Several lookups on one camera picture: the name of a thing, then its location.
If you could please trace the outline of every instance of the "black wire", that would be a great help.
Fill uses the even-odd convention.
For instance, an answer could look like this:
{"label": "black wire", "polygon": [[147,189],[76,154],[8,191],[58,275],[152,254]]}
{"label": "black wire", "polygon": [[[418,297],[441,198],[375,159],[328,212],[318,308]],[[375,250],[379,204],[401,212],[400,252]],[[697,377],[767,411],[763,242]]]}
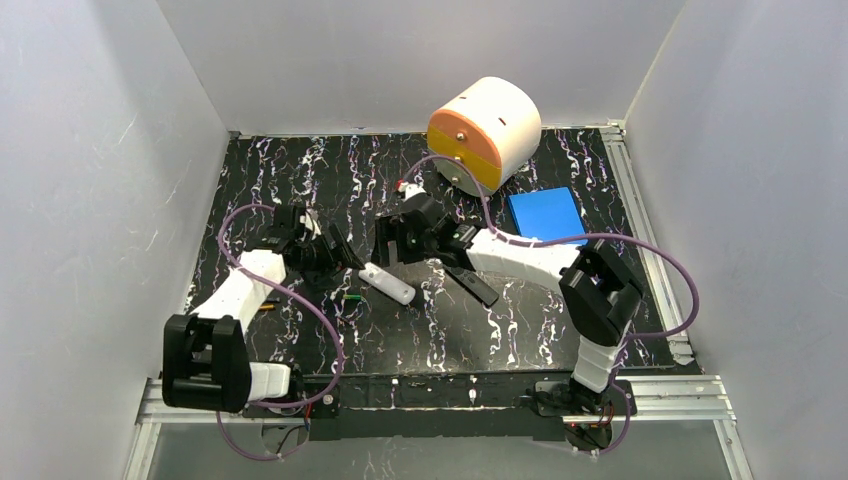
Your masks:
{"label": "black wire", "polygon": [[282,451],[283,451],[283,445],[285,445],[285,444],[286,444],[286,440],[288,440],[288,439],[289,439],[289,435],[291,435],[291,432],[293,432],[293,431],[295,431],[295,430],[298,430],[298,429],[300,429],[300,428],[303,428],[303,425],[298,425],[298,426],[296,426],[296,427],[292,427],[292,428],[290,428],[290,429],[289,429],[289,431],[288,431],[288,432],[286,432],[286,436],[284,436],[284,437],[283,437],[283,441],[282,441],[282,442],[280,442],[280,446],[279,446],[279,447],[277,447],[277,451],[276,451],[276,452],[274,452],[274,454],[275,454],[275,455],[279,455],[279,454],[280,454],[280,452],[282,452]]}

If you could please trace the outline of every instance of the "black marble table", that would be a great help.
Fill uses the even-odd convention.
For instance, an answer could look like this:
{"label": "black marble table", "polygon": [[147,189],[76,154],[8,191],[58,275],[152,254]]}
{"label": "black marble table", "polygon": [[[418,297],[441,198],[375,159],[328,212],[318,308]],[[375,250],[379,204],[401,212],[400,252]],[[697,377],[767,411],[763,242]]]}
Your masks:
{"label": "black marble table", "polygon": [[[207,222],[187,304],[195,307],[227,275],[215,235],[224,217],[248,203],[297,203],[317,210],[326,229],[335,222],[367,260],[375,217],[398,210],[397,180],[427,154],[422,134],[237,139],[230,142]],[[512,193],[570,187],[587,231],[631,234],[624,206],[595,129],[547,130],[529,161],[493,197],[493,218],[513,230],[506,197]],[[434,167],[416,177],[460,219],[479,219],[479,202],[450,187]],[[245,213],[229,232],[238,253],[244,240],[270,221],[270,212]],[[635,248],[618,246],[645,285]],[[501,294],[486,309],[467,294],[437,261],[388,268],[417,289],[410,306],[400,306],[364,284],[355,273],[340,274],[338,286],[305,291],[297,274],[285,284],[301,291],[338,325],[345,373],[478,372],[571,369],[578,334],[561,298],[535,284],[492,274],[481,277]],[[363,301],[343,300],[345,293]],[[662,329],[650,294],[634,320],[637,331]],[[311,314],[283,299],[276,311],[260,312],[246,332],[253,360],[298,363],[305,372],[330,373],[335,352],[329,335]],[[665,340],[637,342],[626,366],[673,365]]]}

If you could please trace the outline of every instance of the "yellow panel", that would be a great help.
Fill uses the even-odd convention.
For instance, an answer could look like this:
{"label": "yellow panel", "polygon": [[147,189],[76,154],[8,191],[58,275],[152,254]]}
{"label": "yellow panel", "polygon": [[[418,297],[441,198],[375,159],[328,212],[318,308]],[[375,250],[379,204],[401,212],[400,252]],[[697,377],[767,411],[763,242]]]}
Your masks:
{"label": "yellow panel", "polygon": [[455,138],[451,138],[431,126],[427,129],[427,146],[439,155],[461,158],[462,163],[474,174],[474,178],[489,190],[494,191],[500,187],[501,169],[465,148]]}

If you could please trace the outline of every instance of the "white cylindrical container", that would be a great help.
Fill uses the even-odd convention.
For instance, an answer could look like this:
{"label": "white cylindrical container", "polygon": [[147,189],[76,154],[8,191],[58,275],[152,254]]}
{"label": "white cylindrical container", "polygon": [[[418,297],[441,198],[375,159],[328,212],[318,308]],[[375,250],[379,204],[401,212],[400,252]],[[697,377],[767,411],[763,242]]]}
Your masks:
{"label": "white cylindrical container", "polygon": [[[433,153],[458,158],[486,195],[494,193],[539,146],[542,119],[526,93],[496,77],[484,77],[436,110],[427,127]],[[478,196],[474,183],[451,162],[436,162],[448,180]]]}

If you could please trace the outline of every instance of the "purple cable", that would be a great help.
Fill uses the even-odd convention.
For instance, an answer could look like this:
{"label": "purple cable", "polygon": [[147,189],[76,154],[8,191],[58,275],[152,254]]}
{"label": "purple cable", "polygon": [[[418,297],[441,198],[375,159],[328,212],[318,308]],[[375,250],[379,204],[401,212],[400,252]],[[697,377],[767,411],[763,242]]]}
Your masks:
{"label": "purple cable", "polygon": [[257,462],[273,462],[274,460],[282,460],[291,455],[292,453],[300,450],[300,448],[306,444],[306,442],[303,442],[286,453],[281,453],[279,455],[273,455],[270,457],[254,455],[236,445],[236,442],[233,440],[233,437],[231,437],[230,433],[227,432],[227,429],[224,428],[224,422],[221,421],[221,412],[215,412],[215,419],[218,421],[218,429],[221,430],[221,435],[224,437],[224,441],[227,442],[227,445],[229,445],[234,452],[238,453],[239,455],[248,460],[255,460]]}
{"label": "purple cable", "polygon": [[336,385],[339,383],[339,380],[341,379],[341,376],[342,376],[342,371],[344,370],[344,350],[342,349],[342,343],[341,343],[341,340],[339,339],[339,334],[336,333],[335,327],[333,327],[333,324],[330,323],[330,320],[328,320],[327,317],[324,315],[324,312],[319,310],[318,307],[316,307],[315,305],[312,304],[312,302],[303,298],[302,296],[300,296],[299,294],[297,294],[293,290],[286,288],[282,285],[279,285],[277,283],[274,283],[271,280],[268,280],[267,278],[265,278],[261,275],[257,275],[255,273],[247,270],[246,268],[244,268],[241,265],[241,263],[238,261],[238,259],[236,259],[236,257],[233,256],[232,253],[230,253],[229,249],[227,248],[226,243],[224,242],[224,236],[227,233],[227,229],[233,223],[233,220],[235,219],[236,215],[238,215],[239,213],[241,213],[245,210],[250,210],[250,209],[253,209],[253,208],[258,208],[258,209],[262,209],[262,210],[270,210],[270,211],[274,210],[274,207],[271,207],[271,206],[268,206],[268,205],[262,205],[262,204],[258,204],[258,203],[253,203],[253,204],[250,204],[250,205],[244,205],[242,207],[239,207],[239,208],[233,210],[233,212],[230,213],[227,216],[227,218],[224,219],[224,224],[221,225],[221,229],[218,230],[218,248],[221,250],[221,252],[224,254],[224,256],[227,257],[227,261],[230,262],[230,264],[233,265],[236,268],[236,270],[241,271],[241,273],[243,273],[246,277],[248,277],[248,278],[250,278],[250,279],[252,279],[256,282],[259,282],[263,285],[267,285],[267,286],[273,288],[274,290],[282,293],[283,295],[286,295],[288,297],[293,298],[298,303],[300,303],[301,305],[306,307],[306,309],[309,310],[310,312],[312,312],[316,317],[318,317],[318,320],[321,321],[321,323],[324,325],[324,328],[326,328],[327,332],[330,334],[330,338],[333,340],[333,346],[336,347],[336,360],[338,362],[338,365],[336,366],[336,371],[333,372],[333,378],[330,380],[330,384],[327,385],[327,387],[324,390],[321,390],[321,392],[319,392],[318,394],[316,394],[312,397],[309,397],[309,398],[304,399],[304,400],[299,400],[297,402],[291,402],[291,403],[272,403],[272,402],[252,402],[252,403],[253,403],[253,405],[256,405],[257,407],[262,407],[262,408],[297,408],[297,407],[302,407],[304,405],[309,405],[310,403],[317,402],[318,400],[321,400],[322,398],[324,398],[324,395],[332,392],[333,389],[336,387]]}
{"label": "purple cable", "polygon": [[[626,345],[627,342],[629,342],[630,340],[644,340],[644,339],[649,339],[649,338],[665,338],[665,337],[669,337],[671,335],[678,334],[678,333],[682,332],[683,330],[686,330],[687,328],[689,328],[689,326],[692,325],[692,322],[695,321],[695,317],[698,316],[698,311],[701,308],[701,297],[698,294],[698,287],[695,286],[695,280],[692,278],[692,275],[689,274],[689,272],[686,270],[686,268],[684,268],[683,265],[680,262],[677,261],[677,259],[675,259],[671,255],[669,255],[665,251],[660,250],[659,248],[651,245],[650,243],[639,240],[638,238],[628,237],[627,235],[620,235],[620,234],[617,234],[617,233],[586,233],[586,234],[583,234],[583,235],[572,235],[570,237],[563,237],[563,238],[558,238],[556,240],[548,240],[548,241],[544,241],[544,242],[533,242],[533,241],[516,240],[515,238],[509,238],[504,232],[501,232],[500,230],[497,229],[497,227],[495,227],[495,224],[492,222],[491,213],[489,212],[489,198],[486,197],[486,195],[483,193],[483,187],[480,186],[480,182],[477,181],[477,179],[474,177],[474,175],[471,173],[471,171],[468,170],[468,167],[463,165],[462,162],[460,162],[460,161],[458,161],[454,158],[444,156],[444,155],[429,155],[429,156],[422,158],[421,160],[416,162],[414,165],[412,165],[412,167],[410,167],[409,170],[404,174],[403,180],[409,181],[409,179],[412,177],[412,175],[416,171],[418,171],[419,168],[421,168],[422,164],[427,163],[427,162],[432,162],[432,161],[435,161],[435,160],[446,160],[446,161],[452,162],[456,166],[461,168],[463,171],[465,171],[466,174],[468,174],[469,178],[471,178],[471,180],[474,182],[474,186],[477,188],[477,193],[480,194],[480,201],[483,204],[483,217],[486,219],[486,226],[489,228],[489,230],[493,234],[495,234],[495,237],[497,237],[501,241],[506,242],[507,244],[517,245],[519,247],[534,248],[534,247],[549,247],[551,245],[560,245],[560,244],[563,244],[563,243],[574,243],[574,242],[578,242],[578,241],[582,241],[582,240],[614,240],[614,241],[628,242],[628,243],[632,243],[632,244],[634,244],[638,247],[642,247],[645,250],[648,250],[650,252],[653,252],[653,253],[659,255],[665,261],[672,264],[674,266],[674,268],[676,268],[677,271],[680,272],[680,275],[683,277],[683,280],[686,281],[686,285],[689,287],[689,291],[692,293],[692,311],[689,312],[689,316],[686,317],[686,320],[682,324],[680,324],[679,326],[672,328],[671,330],[664,331],[664,332],[631,333],[631,334],[627,335],[626,337],[624,337],[624,345]],[[610,453],[613,450],[615,450],[615,448],[618,447],[621,444],[622,440],[624,440],[624,436],[627,435],[627,430],[630,428],[630,402],[628,401],[629,399],[627,398],[625,391],[622,390],[621,387],[619,387],[618,385],[613,383],[613,380],[615,380],[615,376],[618,374],[619,368],[620,368],[620,366],[616,367],[613,370],[612,374],[610,375],[610,386],[613,388],[613,390],[617,391],[618,393],[621,394],[622,397],[624,397],[624,403],[625,403],[625,406],[626,406],[626,411],[625,411],[625,416],[624,416],[624,427],[622,427],[621,433],[618,435],[618,437],[615,439],[615,441],[610,443],[607,448],[598,450],[599,454]]]}

